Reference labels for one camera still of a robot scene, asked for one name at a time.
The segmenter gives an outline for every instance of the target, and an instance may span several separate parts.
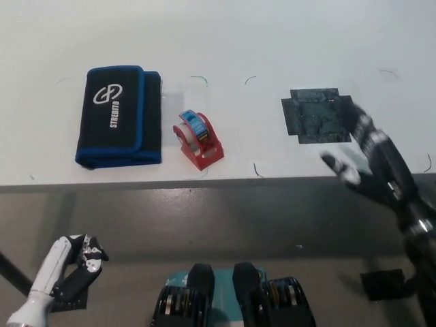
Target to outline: tape dispenser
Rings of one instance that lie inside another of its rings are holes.
[[[182,152],[199,170],[224,158],[223,147],[206,116],[187,110],[179,117],[183,122],[172,129],[182,144]]]

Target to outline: tape roll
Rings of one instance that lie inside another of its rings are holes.
[[[206,121],[203,119],[203,117],[199,118],[202,120],[203,123],[206,123]],[[178,128],[182,131],[183,135],[186,137],[186,141],[189,145],[189,148],[191,148],[191,151],[196,153],[200,151],[200,148],[198,147],[197,142],[195,141],[195,136],[190,130],[190,128],[185,123],[178,124]],[[180,143],[183,143],[182,139],[177,136]]]

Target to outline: white logo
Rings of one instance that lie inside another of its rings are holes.
[[[112,100],[116,99],[121,94],[121,92],[123,92],[123,87],[120,84],[109,84],[107,88],[104,87],[95,94],[94,103],[106,104],[109,102],[110,99]]]

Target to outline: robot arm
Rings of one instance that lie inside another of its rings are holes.
[[[365,174],[331,154],[321,157],[351,190],[391,208],[403,235],[405,252],[416,268],[418,300],[428,326],[436,326],[436,210],[419,194],[404,159],[392,140],[362,109],[344,113],[350,130],[368,159],[372,174]]]
[[[26,303],[7,321],[7,326],[47,327],[55,301],[70,302],[86,290],[109,258],[95,237],[62,236],[54,242],[35,278]],[[69,264],[77,269],[64,279]]]

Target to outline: blue and black pouch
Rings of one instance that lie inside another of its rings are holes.
[[[161,77],[139,66],[88,72],[76,162],[86,168],[161,163]]]

